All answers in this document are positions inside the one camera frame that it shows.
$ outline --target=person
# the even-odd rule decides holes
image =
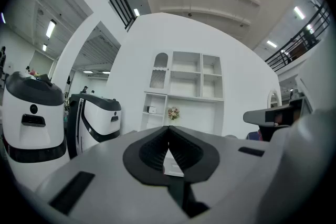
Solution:
[[[86,93],[86,90],[88,89],[87,86],[84,86],[84,89],[80,93]]]
[[[3,70],[4,70],[4,65],[5,65],[5,60],[6,60],[6,47],[3,46],[0,51],[0,79],[2,78]]]

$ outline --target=curved white wall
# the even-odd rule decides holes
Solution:
[[[122,106],[122,134],[137,130],[140,125],[151,59],[158,49],[220,56],[224,79],[222,135],[245,138],[248,132],[256,131],[257,126],[243,121],[244,112],[267,108],[272,89],[281,96],[277,75],[233,37],[176,15],[143,15],[122,43],[107,82],[107,98],[116,98]]]

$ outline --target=arched niche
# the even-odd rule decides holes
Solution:
[[[271,90],[268,94],[267,108],[274,108],[277,106],[280,106],[280,99],[278,97],[277,91]]]
[[[168,55],[165,53],[160,53],[156,55],[155,57],[155,62],[154,62],[154,67],[167,67],[168,63]]]

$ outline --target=black slot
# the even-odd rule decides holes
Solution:
[[[238,151],[249,154],[249,155],[257,156],[257,157],[262,157],[265,152],[261,150],[256,150],[254,148],[245,147],[245,146],[238,149]]]
[[[119,119],[118,116],[113,116],[112,119],[111,119],[111,122],[112,121],[117,121],[118,119]]]
[[[33,127],[46,126],[46,122],[44,121],[43,117],[27,115],[27,114],[23,114],[21,123],[25,126],[33,126]]]
[[[49,204],[61,213],[69,214],[94,177],[94,174],[79,172]]]

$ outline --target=flowers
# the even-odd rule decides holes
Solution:
[[[168,109],[168,118],[172,121],[180,117],[180,111],[176,107],[172,107],[171,109]]]

